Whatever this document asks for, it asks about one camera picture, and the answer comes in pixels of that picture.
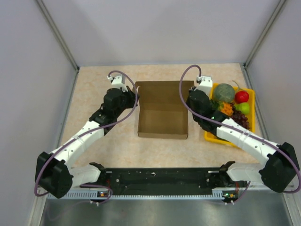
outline red fruit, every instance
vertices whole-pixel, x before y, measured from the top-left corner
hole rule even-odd
[[[248,102],[249,94],[246,91],[239,91],[235,94],[235,101],[237,103]]]

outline yellow bin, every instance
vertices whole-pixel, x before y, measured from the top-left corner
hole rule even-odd
[[[213,90],[215,89],[215,87],[218,85],[218,83],[213,83],[212,89],[210,91],[210,99],[212,98],[212,93]],[[238,87],[233,86],[234,90],[236,91],[238,89]],[[246,115],[246,117],[248,118],[248,122],[250,123],[250,131],[255,132],[255,92],[252,89],[245,89],[243,88],[246,92],[248,92],[249,94],[249,100],[248,103],[251,107],[251,111],[249,114]],[[237,147],[235,144],[228,142],[228,141],[224,141],[224,140],[220,140],[218,139],[216,136],[214,136],[212,133],[209,133],[207,131],[205,131],[205,140],[212,142],[212,143],[218,143],[218,144],[223,144],[223,145],[230,145],[233,147]]]

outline watermelon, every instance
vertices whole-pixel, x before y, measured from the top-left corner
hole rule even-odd
[[[234,100],[234,97],[235,90],[229,84],[221,83],[213,90],[213,100],[230,103],[232,100]]]

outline bunch of grapes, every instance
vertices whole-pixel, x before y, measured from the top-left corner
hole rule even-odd
[[[250,123],[248,122],[248,118],[241,113],[241,111],[237,111],[235,109],[234,103],[231,103],[233,114],[231,115],[231,119],[233,119],[238,125],[244,127],[245,129],[250,129]]]

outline brown box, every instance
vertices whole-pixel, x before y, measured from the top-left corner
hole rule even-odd
[[[138,81],[140,113],[138,136],[186,139],[188,111],[180,100],[179,81]],[[187,99],[194,81],[183,81],[182,94]]]

